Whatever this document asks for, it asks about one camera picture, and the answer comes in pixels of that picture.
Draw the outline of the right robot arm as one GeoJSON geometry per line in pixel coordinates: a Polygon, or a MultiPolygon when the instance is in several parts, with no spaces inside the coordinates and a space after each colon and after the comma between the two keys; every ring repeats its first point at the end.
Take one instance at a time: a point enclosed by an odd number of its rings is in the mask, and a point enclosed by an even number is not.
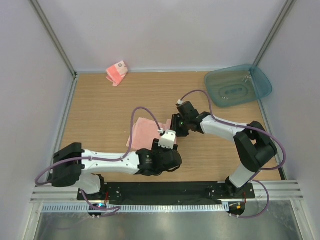
{"type": "Polygon", "coordinates": [[[249,180],[278,153],[270,135],[257,121],[240,126],[213,117],[209,112],[199,113],[189,101],[179,100],[176,107],[178,113],[172,115],[170,129],[176,132],[177,137],[187,137],[189,131],[193,131],[214,135],[235,144],[240,164],[225,180],[225,192],[231,198],[240,196],[249,180]]]}

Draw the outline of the small pink cloth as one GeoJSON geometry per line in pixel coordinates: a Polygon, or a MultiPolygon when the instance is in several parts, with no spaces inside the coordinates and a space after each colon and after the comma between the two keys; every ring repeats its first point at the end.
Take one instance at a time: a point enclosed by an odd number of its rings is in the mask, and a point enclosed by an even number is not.
{"type": "Polygon", "coordinates": [[[120,61],[106,69],[106,79],[112,82],[113,87],[117,87],[128,73],[128,68],[124,61],[120,61]]]}

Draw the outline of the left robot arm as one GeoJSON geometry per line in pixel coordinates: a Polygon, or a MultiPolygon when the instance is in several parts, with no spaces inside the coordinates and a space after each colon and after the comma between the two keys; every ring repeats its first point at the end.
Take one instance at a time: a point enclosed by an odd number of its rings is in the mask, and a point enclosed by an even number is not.
{"type": "Polygon", "coordinates": [[[142,148],[121,153],[95,152],[83,149],[74,142],[56,152],[53,163],[51,185],[56,188],[77,187],[95,200],[106,194],[103,178],[98,173],[125,173],[129,175],[159,176],[163,172],[174,172],[182,165],[182,158],[175,144],[173,149],[158,146],[153,141],[152,149],[142,148]]]}

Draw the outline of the large pink towel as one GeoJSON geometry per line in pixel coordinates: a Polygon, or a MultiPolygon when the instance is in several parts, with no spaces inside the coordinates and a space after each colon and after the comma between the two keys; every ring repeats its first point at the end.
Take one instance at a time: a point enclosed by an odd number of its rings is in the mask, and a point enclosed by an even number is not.
{"type": "Polygon", "coordinates": [[[140,149],[151,150],[154,139],[160,139],[157,124],[150,119],[139,117],[133,125],[133,138],[130,151],[137,151],[140,149]]]}

